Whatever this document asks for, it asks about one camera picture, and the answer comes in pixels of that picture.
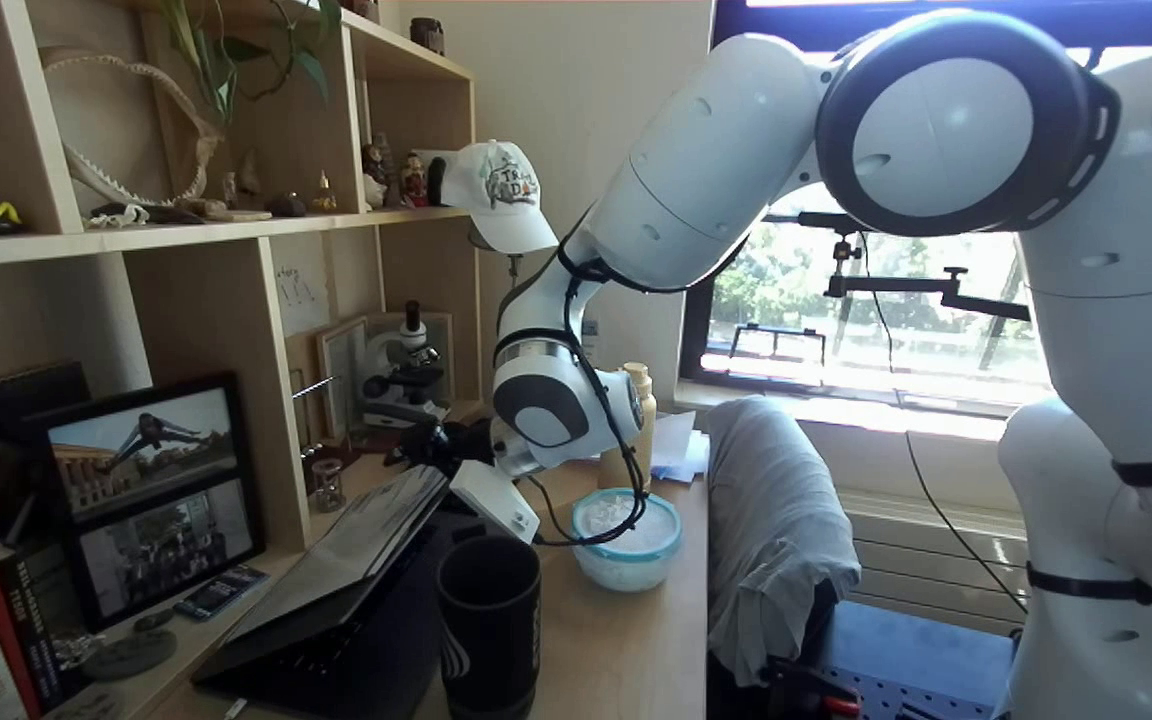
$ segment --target white wall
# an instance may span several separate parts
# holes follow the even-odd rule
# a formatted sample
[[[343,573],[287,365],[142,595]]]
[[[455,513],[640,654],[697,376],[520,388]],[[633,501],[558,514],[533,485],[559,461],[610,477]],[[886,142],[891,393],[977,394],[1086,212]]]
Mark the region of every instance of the white wall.
[[[713,0],[446,0],[448,56],[479,70],[479,137],[518,139],[570,230],[657,106],[701,66]],[[671,400],[684,297],[610,289],[591,301],[597,365],[652,365]]]

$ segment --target bowl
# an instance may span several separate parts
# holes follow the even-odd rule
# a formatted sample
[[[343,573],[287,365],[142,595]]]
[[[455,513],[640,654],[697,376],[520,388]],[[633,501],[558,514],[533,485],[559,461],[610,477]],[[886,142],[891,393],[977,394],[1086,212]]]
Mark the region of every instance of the bowl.
[[[600,489],[573,513],[576,535],[615,529],[633,513],[633,489]],[[638,529],[610,543],[576,543],[580,573],[610,590],[647,590],[667,580],[680,550],[684,520],[663,497],[647,497]]]

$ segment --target black cup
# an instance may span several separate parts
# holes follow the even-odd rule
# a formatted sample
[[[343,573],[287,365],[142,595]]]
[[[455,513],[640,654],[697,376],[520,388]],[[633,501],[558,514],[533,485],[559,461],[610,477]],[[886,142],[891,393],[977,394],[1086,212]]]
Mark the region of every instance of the black cup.
[[[414,41],[446,56],[446,23],[434,16],[414,16]]]
[[[471,532],[440,562],[446,689],[455,720],[523,720],[539,677],[539,555]]]

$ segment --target framed photo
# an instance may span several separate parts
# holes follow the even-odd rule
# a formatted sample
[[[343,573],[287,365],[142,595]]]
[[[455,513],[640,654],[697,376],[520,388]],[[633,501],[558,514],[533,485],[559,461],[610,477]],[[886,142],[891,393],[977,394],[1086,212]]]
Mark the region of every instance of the framed photo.
[[[35,416],[35,442],[93,626],[263,549],[237,376]]]

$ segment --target black cable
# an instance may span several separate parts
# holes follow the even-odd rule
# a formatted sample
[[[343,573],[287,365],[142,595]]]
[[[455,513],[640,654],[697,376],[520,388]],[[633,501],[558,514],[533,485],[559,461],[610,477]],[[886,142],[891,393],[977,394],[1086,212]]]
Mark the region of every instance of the black cable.
[[[891,376],[891,349],[897,349],[897,340],[891,340],[891,323],[887,323],[887,314],[886,314],[881,291],[872,291],[872,309],[875,309],[881,328],[886,328],[886,335],[887,335],[887,376]],[[941,525],[947,529],[947,535],[984,567],[984,574],[990,574],[990,580],[1021,609],[1021,617],[1026,617],[1028,603],[1000,580],[1000,573],[968,543],[968,535],[947,520],[947,513],[945,513],[941,501],[932,497],[930,477],[925,477],[925,464],[921,464],[921,455],[915,455],[915,449],[913,449],[909,428],[902,428],[902,439],[903,439],[903,455],[909,455],[909,464],[913,464],[913,477],[921,478],[921,493],[925,493],[930,509],[941,514]]]
[[[558,514],[552,497],[543,493],[543,485],[539,485],[538,477],[530,477],[530,478],[539,489],[543,502],[548,502],[552,529],[564,535],[564,541],[538,535],[538,543],[558,543],[558,549],[564,549],[564,543],[614,543],[615,535],[625,535],[629,529],[638,529],[640,514],[647,513],[647,478],[643,478],[643,466],[640,466],[640,461],[633,455],[633,442],[625,439],[625,430],[620,430],[620,424],[615,424],[615,410],[614,410],[614,405],[610,405],[610,388],[600,383],[600,372],[591,366],[591,361],[584,355],[584,349],[580,349],[580,340],[576,340],[576,331],[573,331],[573,301],[576,301],[576,289],[580,289],[580,270],[573,270],[573,282],[570,282],[570,291],[564,291],[564,331],[559,331],[559,335],[564,335],[570,350],[576,355],[576,366],[584,372],[589,388],[597,393],[597,400],[600,400],[600,409],[603,409],[603,416],[610,416],[610,428],[614,428],[614,436],[615,436],[615,449],[620,449],[620,461],[625,461],[625,471],[629,471],[629,485],[633,485],[633,509],[629,509],[629,514],[625,514],[615,529],[603,529],[603,532],[591,532],[591,535],[576,535],[576,532],[570,532],[564,520]]]

